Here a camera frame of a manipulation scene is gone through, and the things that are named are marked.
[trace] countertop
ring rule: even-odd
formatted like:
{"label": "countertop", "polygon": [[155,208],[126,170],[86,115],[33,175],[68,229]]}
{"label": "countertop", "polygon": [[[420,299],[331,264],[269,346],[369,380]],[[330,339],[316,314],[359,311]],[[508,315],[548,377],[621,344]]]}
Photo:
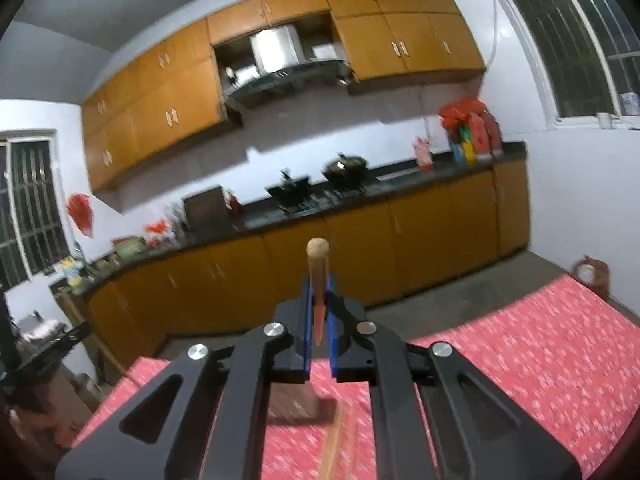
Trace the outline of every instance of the countertop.
{"label": "countertop", "polygon": [[[180,242],[169,244],[162,248],[143,251],[121,262],[118,266],[112,266],[108,270],[104,270],[96,278],[85,278],[81,285],[71,291],[71,294],[75,297],[87,298],[104,283],[124,272],[138,265],[167,258],[181,251],[233,240],[246,235],[261,234],[301,219],[393,198],[412,192],[415,189],[435,186],[436,184],[456,180],[465,175],[489,170],[495,164],[500,164],[501,162],[523,160],[526,156],[527,150],[524,142],[505,142],[502,155],[495,156],[491,160],[478,161],[474,164],[456,163],[453,161],[452,154],[445,152],[434,155],[434,165],[429,171],[418,170],[414,160],[373,168],[370,170],[370,176],[373,177],[373,180],[367,184],[363,193],[338,198],[331,193],[325,193],[326,186],[323,184],[316,184],[312,188],[314,196],[317,197],[316,204],[311,208],[294,213],[286,214],[281,211],[277,202],[272,198],[256,201],[244,206],[245,215],[235,221],[231,229],[225,232],[212,231],[197,235],[191,234]],[[58,290],[59,287],[57,285],[58,283],[52,285],[52,290]]]}

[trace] floor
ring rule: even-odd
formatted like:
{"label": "floor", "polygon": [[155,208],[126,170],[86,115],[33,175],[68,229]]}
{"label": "floor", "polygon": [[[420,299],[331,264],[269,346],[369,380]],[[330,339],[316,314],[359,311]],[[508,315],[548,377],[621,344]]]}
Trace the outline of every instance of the floor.
{"label": "floor", "polygon": [[[394,330],[402,339],[411,340],[486,316],[564,273],[561,267],[522,251],[472,275],[369,310],[367,317]],[[629,309],[615,300],[609,304],[640,326],[640,318]],[[176,338],[164,347],[159,357],[172,360],[195,343],[222,348],[234,344],[238,337]],[[326,346],[314,349],[314,357],[327,355]]]}

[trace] pink patterned tablecloth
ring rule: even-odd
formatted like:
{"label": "pink patterned tablecloth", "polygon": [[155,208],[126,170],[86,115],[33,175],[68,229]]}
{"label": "pink patterned tablecloth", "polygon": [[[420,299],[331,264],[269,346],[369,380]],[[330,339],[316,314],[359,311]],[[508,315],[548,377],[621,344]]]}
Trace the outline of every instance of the pink patterned tablecloth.
{"label": "pink patterned tablecloth", "polygon": [[[640,406],[640,329],[591,291],[563,276],[485,318],[413,341],[452,343],[577,459],[587,478],[607,457]],[[168,362],[141,358],[129,377],[145,384]],[[139,386],[123,378],[82,429],[80,442]],[[365,383],[337,384],[314,361],[319,397],[340,400],[340,451],[334,478],[376,477]],[[267,428],[262,478],[315,479],[327,426]]]}

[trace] silver screw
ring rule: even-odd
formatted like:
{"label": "silver screw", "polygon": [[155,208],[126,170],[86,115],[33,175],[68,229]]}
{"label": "silver screw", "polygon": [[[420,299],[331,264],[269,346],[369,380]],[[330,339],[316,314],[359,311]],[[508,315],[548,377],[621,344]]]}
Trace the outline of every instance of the silver screw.
{"label": "silver screw", "polygon": [[444,341],[438,341],[433,345],[433,353],[438,357],[449,357],[453,354],[453,347]]}
{"label": "silver screw", "polygon": [[194,361],[197,361],[198,359],[202,359],[208,353],[209,353],[209,349],[202,344],[193,345],[191,348],[187,350],[187,355]]}
{"label": "silver screw", "polygon": [[264,326],[264,333],[269,337],[275,337],[284,332],[284,325],[278,322],[267,323]]}
{"label": "silver screw", "polygon": [[362,335],[372,335],[376,333],[376,324],[372,321],[361,321],[356,325],[356,330]]}

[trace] white window frame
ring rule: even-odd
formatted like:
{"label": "white window frame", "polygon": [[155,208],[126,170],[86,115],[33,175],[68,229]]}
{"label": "white window frame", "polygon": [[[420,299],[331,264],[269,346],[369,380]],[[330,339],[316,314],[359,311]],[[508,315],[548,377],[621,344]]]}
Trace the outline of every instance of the white window frame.
{"label": "white window frame", "polygon": [[[60,165],[58,163],[58,142],[56,139],[55,131],[51,130],[18,130],[18,131],[0,131],[0,143],[5,144],[7,146],[6,149],[6,168],[8,170],[7,174],[7,189],[9,193],[9,207],[11,209],[10,215],[12,223],[14,224],[14,234],[16,237],[16,242],[18,245],[18,250],[20,251],[20,257],[22,258],[22,263],[24,265],[24,269],[27,275],[27,280],[25,282],[33,282],[35,276],[41,275],[44,270],[33,274],[31,272],[31,267],[29,265],[29,261],[27,259],[27,254],[24,250],[24,246],[22,244],[22,234],[20,232],[20,225],[18,224],[18,217],[15,209],[15,199],[14,199],[14,183],[11,178],[12,167],[11,167],[11,146],[12,144],[17,144],[19,142],[34,142],[39,140],[46,140],[49,142],[49,161],[51,164],[51,176],[53,178],[53,188],[54,193],[56,194],[56,206],[58,208],[58,215],[60,216],[60,224],[62,226],[62,232],[65,235],[66,245],[69,248],[69,252],[71,255],[74,254],[74,244],[75,238],[73,236],[73,229],[70,224],[70,220],[68,215],[66,214],[66,204],[65,204],[65,195],[62,189],[62,177],[60,175]],[[54,269],[56,270],[56,274],[59,273],[60,264],[53,264]]]}
{"label": "white window frame", "polygon": [[[602,49],[600,41],[598,40],[598,37],[578,0],[571,1],[574,4],[582,25],[587,31],[587,34],[596,50],[598,59],[600,60],[605,79],[607,81],[607,87],[609,88],[610,98],[613,104],[614,127],[626,128],[625,123],[630,123],[635,126],[640,125],[640,118],[633,116],[624,116],[622,114],[622,109],[620,107],[620,98],[618,96],[618,93],[616,92],[613,76],[611,75],[611,70],[609,69],[609,63],[607,62],[607,57],[604,54],[604,50]],[[507,16],[509,17],[513,28],[515,29],[516,34],[518,35],[520,43],[522,44],[525,51],[527,60],[529,61],[529,64],[531,66],[531,71],[533,73],[536,86],[538,87],[540,101],[543,105],[546,126],[550,130],[576,126],[599,128],[598,118],[596,116],[560,117],[558,105],[556,104],[556,96],[551,84],[551,78],[549,77],[548,71],[546,70],[546,66],[543,61],[542,54],[540,54],[538,45],[529,30],[529,25],[527,25],[526,20],[520,13],[520,9],[518,8],[514,0],[500,0],[500,2],[502,4],[502,8],[505,10]]]}

